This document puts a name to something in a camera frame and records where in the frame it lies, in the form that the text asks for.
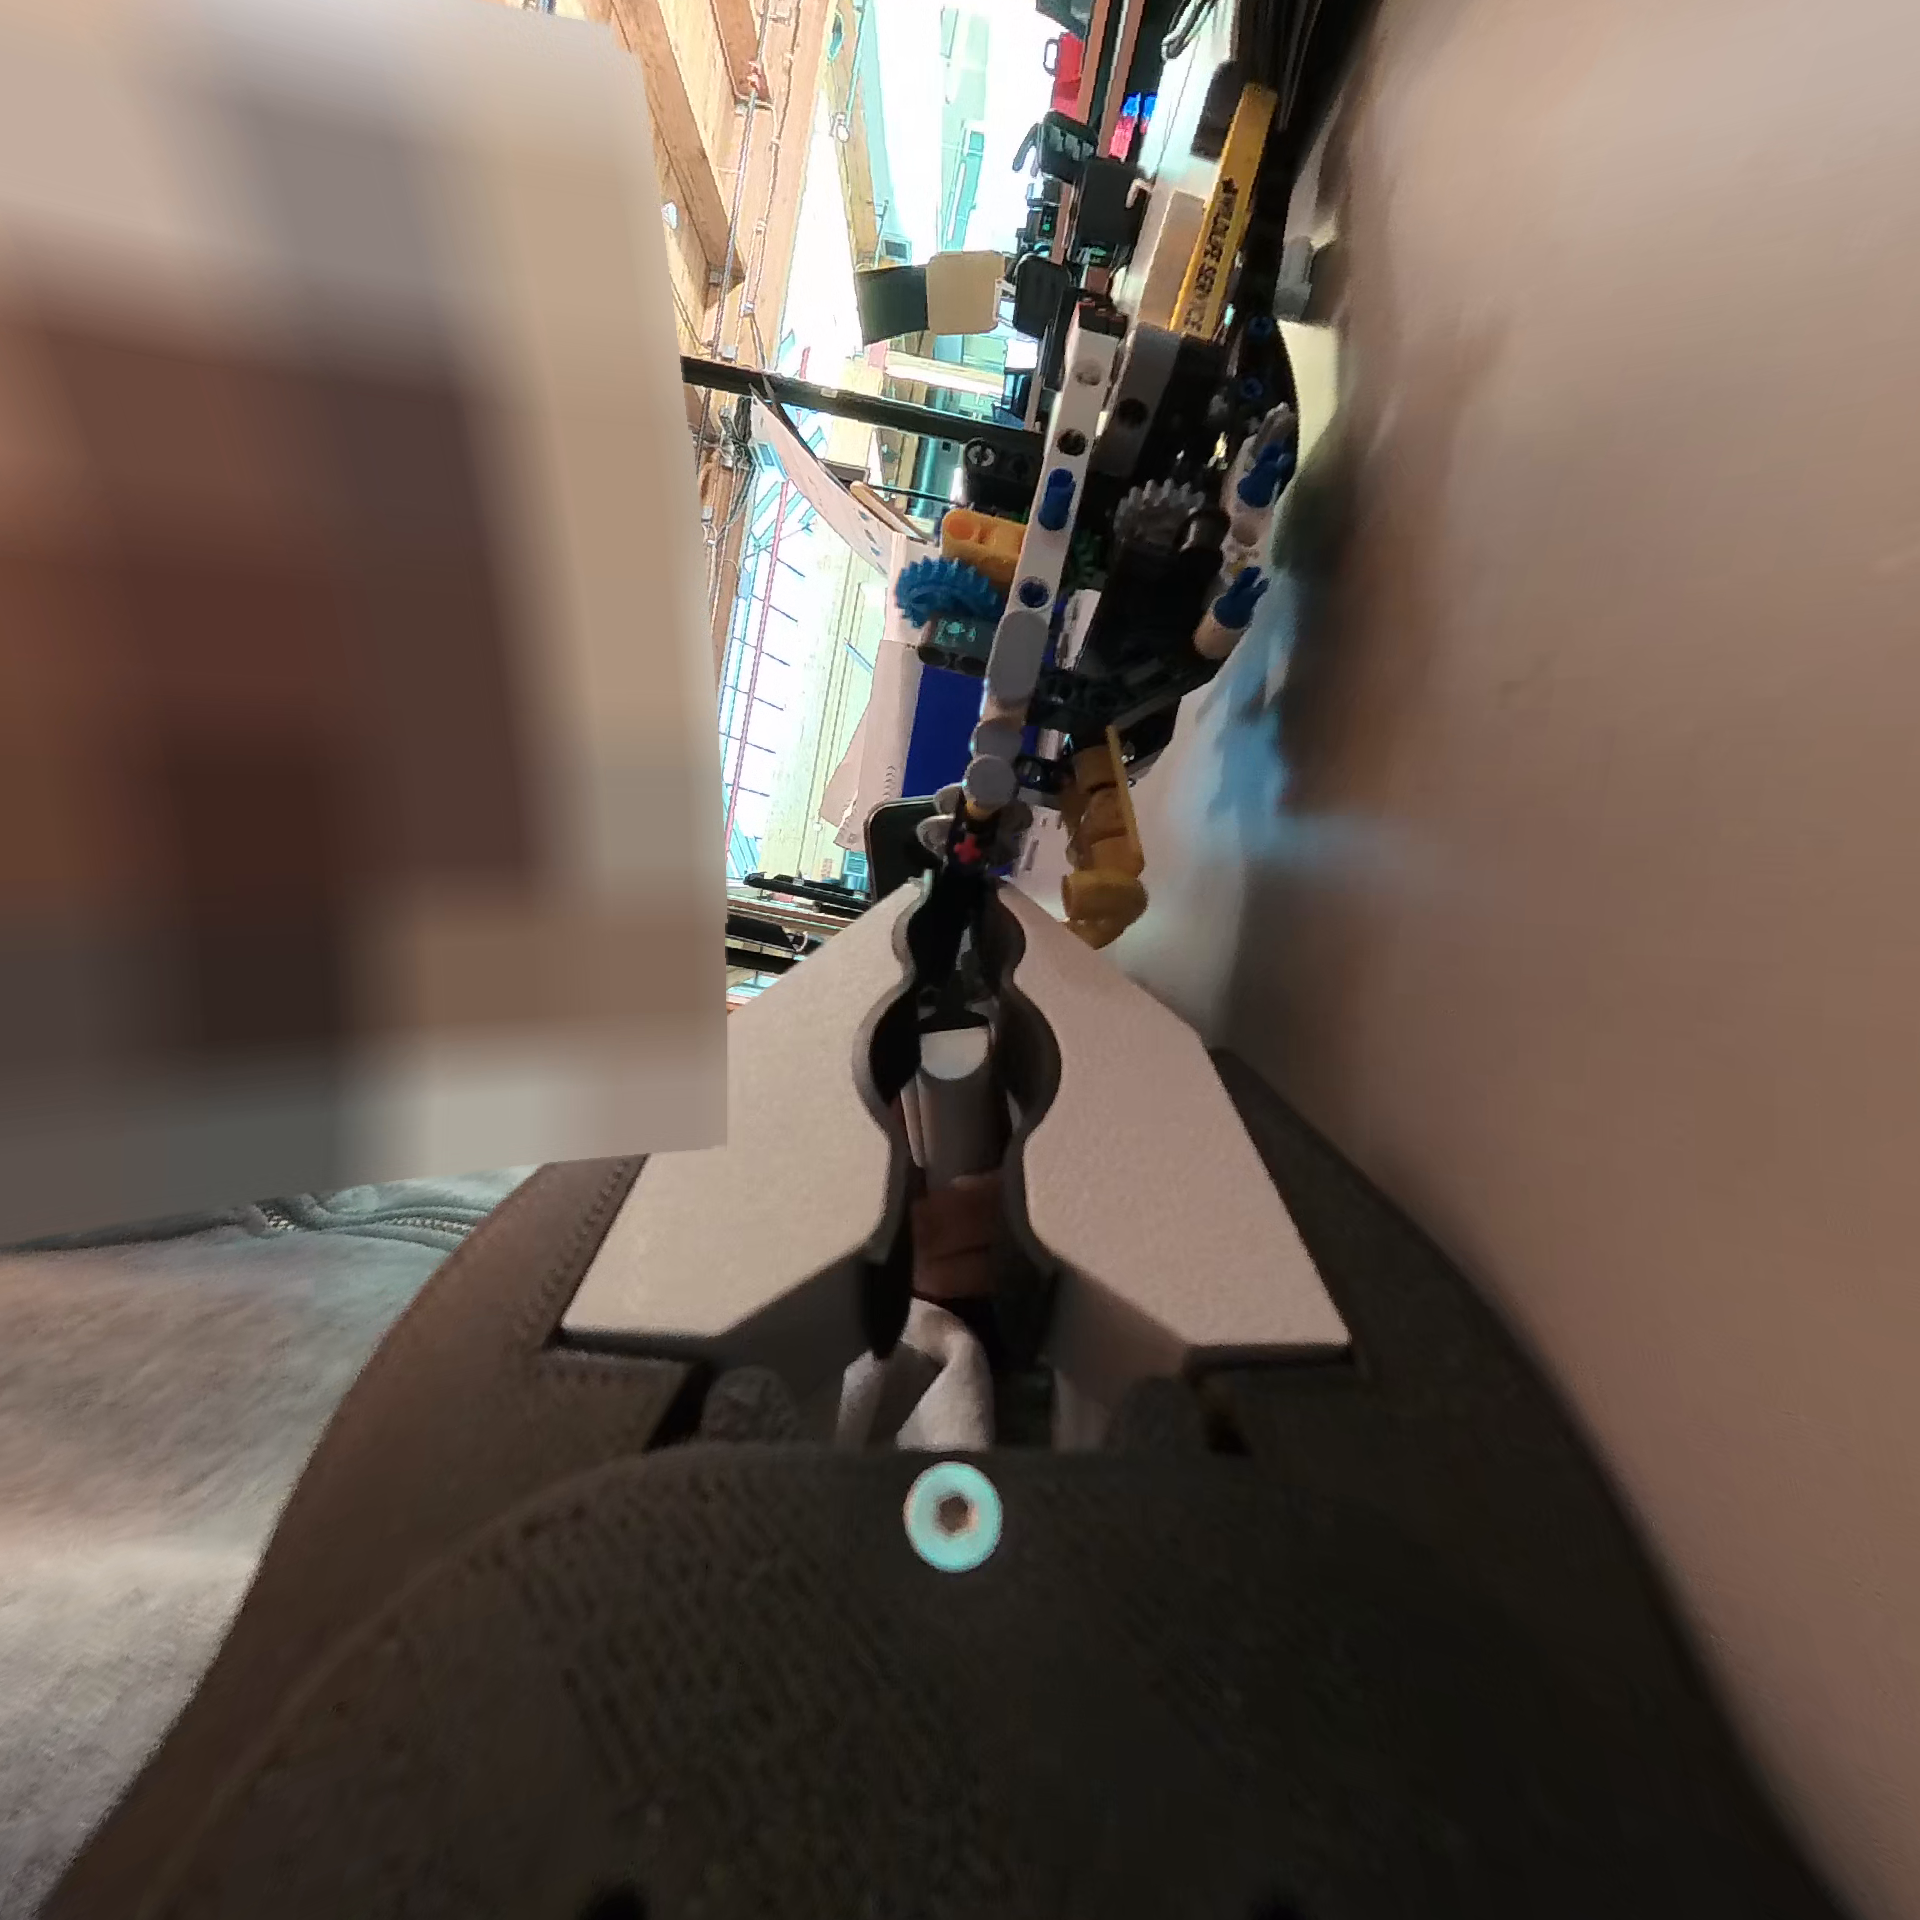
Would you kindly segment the black smartphone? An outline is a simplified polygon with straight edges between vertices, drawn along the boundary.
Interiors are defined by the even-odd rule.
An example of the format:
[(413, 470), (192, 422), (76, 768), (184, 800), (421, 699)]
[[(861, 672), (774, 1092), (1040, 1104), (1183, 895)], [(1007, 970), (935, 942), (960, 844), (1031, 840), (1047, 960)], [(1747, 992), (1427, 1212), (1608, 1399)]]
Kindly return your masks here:
[(924, 899), (941, 869), (948, 832), (950, 815), (933, 795), (877, 804), (861, 830), (870, 906), (882, 906), (901, 890)]

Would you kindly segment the yellow printed strip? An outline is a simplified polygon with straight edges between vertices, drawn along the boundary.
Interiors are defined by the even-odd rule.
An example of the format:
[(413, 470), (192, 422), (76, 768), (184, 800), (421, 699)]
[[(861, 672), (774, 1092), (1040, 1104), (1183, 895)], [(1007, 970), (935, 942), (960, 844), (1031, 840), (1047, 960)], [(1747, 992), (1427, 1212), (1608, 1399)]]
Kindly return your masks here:
[(1248, 83), (1238, 91), (1205, 218), (1171, 309), (1167, 330), (1183, 341), (1202, 343), (1218, 333), (1278, 104), (1278, 91), (1266, 85)]

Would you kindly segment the pale wooden block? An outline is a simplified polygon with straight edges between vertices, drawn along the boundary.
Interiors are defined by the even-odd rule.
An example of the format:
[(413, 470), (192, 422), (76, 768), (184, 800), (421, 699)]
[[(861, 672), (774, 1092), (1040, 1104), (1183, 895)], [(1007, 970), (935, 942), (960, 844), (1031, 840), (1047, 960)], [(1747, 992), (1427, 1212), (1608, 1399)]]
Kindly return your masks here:
[(1142, 203), (1133, 251), (1112, 283), (1117, 309), (1133, 324), (1171, 330), (1207, 200), (1156, 183)]

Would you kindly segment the grey hooded sweatshirt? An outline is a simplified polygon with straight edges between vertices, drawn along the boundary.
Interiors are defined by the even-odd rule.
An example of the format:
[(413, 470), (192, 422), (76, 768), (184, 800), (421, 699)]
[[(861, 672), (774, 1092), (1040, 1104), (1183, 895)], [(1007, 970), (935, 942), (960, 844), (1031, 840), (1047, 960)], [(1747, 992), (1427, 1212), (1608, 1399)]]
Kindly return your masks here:
[(204, 1677), (378, 1341), (526, 1176), (4, 1247), (2, 1911), (35, 1916)]

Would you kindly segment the white cardboard sheet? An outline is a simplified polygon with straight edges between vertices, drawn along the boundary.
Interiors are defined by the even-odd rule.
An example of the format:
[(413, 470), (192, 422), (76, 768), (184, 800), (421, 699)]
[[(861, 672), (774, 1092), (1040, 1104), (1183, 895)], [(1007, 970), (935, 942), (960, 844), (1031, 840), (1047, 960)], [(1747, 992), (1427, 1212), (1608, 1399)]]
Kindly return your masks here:
[(752, 439), (765, 450), (818, 519), (831, 528), (855, 560), (868, 564), (887, 586), (901, 568), (918, 560), (938, 560), (939, 541), (922, 535), (904, 516), (884, 503), (874, 503), (840, 479), (828, 462), (805, 444), (790, 415), (776, 399), (752, 396)]

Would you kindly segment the blue box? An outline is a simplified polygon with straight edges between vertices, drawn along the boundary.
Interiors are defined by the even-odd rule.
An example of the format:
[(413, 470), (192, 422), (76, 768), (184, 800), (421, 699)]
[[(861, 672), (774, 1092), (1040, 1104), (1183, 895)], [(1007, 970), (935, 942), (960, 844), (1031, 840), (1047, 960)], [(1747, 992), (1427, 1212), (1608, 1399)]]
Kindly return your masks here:
[(930, 800), (960, 784), (974, 759), (972, 733), (982, 682), (944, 666), (918, 666), (914, 706), (902, 751), (901, 798)]

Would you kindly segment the black metal beam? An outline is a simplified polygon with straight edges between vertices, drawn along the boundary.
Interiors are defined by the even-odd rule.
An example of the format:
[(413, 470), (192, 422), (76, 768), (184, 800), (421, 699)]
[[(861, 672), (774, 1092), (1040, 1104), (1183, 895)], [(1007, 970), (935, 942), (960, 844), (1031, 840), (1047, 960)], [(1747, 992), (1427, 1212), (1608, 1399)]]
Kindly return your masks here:
[(789, 414), (815, 414), (846, 419), (860, 426), (893, 430), (927, 440), (970, 444), (982, 440), (997, 450), (1038, 458), (1047, 436), (1020, 422), (981, 421), (956, 415), (909, 399), (888, 399), (861, 390), (821, 387), (802, 378), (742, 367), (730, 362), (714, 362), (699, 354), (679, 356), (682, 382), (703, 394), (747, 398), (765, 408)]

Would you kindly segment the multicoloured lego technic model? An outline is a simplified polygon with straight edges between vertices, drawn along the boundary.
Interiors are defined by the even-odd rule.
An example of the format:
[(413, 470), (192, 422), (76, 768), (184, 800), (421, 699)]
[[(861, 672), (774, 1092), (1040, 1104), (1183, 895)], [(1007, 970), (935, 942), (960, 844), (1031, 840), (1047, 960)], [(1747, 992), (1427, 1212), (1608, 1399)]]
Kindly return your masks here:
[(1036, 828), (1070, 934), (1101, 948), (1146, 912), (1135, 784), (1263, 600), (1292, 403), (1268, 310), (1216, 341), (1086, 298), (1040, 450), (1013, 466), (1015, 515), (952, 508), (939, 554), (901, 568), (924, 675), (972, 699), (957, 747), (870, 815), (874, 846), (914, 846), (918, 1030), (995, 1018), (988, 909)]

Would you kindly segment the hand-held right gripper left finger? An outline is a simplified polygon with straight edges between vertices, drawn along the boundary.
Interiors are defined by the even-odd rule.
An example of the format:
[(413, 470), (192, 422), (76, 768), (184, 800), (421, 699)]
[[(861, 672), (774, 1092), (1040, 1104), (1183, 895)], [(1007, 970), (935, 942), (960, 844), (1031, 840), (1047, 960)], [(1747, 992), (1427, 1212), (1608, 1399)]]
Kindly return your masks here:
[(907, 990), (893, 890), (726, 1021), (726, 1138), (644, 1160), (563, 1315), (566, 1341), (876, 1341), (904, 1131), (874, 1036)]

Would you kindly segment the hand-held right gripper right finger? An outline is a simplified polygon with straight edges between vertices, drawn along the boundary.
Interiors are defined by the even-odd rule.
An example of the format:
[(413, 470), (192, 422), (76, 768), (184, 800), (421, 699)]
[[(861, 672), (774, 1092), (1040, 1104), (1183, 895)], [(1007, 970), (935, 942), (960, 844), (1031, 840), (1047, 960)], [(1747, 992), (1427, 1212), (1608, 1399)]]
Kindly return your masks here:
[(1189, 1021), (1031, 895), (1010, 1012), (1040, 1021), (1040, 1118), (1020, 1146), (1024, 1224), (1053, 1272), (1060, 1375), (1200, 1375), (1330, 1360), (1351, 1332)]

